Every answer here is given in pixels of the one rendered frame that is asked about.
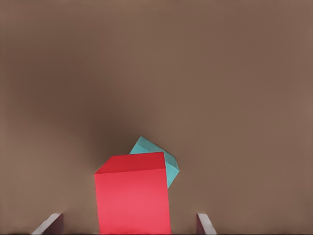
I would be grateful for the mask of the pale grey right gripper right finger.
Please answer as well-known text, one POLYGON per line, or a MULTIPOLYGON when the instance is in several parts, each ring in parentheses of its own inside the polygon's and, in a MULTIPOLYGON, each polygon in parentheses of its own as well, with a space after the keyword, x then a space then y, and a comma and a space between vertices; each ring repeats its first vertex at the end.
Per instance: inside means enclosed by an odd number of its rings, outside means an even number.
POLYGON ((196 216, 197 216, 196 217, 196 234, 198 235, 216 235, 217 234, 207 214, 198 212, 196 216))

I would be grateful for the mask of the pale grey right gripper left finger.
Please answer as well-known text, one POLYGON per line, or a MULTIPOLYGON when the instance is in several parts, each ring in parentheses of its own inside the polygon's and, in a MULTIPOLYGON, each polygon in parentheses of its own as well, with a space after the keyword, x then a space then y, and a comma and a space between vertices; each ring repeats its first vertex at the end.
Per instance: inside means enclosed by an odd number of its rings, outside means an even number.
POLYGON ((32 235, 63 235, 64 234, 64 215, 54 213, 46 219, 32 235))

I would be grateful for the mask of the red wooden cube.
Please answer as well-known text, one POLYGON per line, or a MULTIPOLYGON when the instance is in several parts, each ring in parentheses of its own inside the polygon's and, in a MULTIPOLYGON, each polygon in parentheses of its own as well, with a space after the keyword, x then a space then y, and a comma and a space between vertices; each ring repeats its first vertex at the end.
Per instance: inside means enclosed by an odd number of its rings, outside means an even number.
POLYGON ((162 152, 112 156, 94 179, 100 234, 171 234, 162 152))

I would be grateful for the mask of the blue wooden cube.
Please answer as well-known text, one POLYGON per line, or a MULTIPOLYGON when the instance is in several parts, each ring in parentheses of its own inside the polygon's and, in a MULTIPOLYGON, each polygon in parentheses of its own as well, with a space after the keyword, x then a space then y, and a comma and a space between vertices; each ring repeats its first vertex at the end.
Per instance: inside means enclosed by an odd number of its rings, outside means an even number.
POLYGON ((139 139, 133 146, 132 150, 130 151, 130 154, 154 153, 154 152, 164 153, 166 176, 167 176, 167 187, 169 188, 179 173, 179 166, 177 164, 176 158, 173 155, 166 152, 162 148, 158 147, 154 143, 150 142, 143 136, 139 137, 139 139))

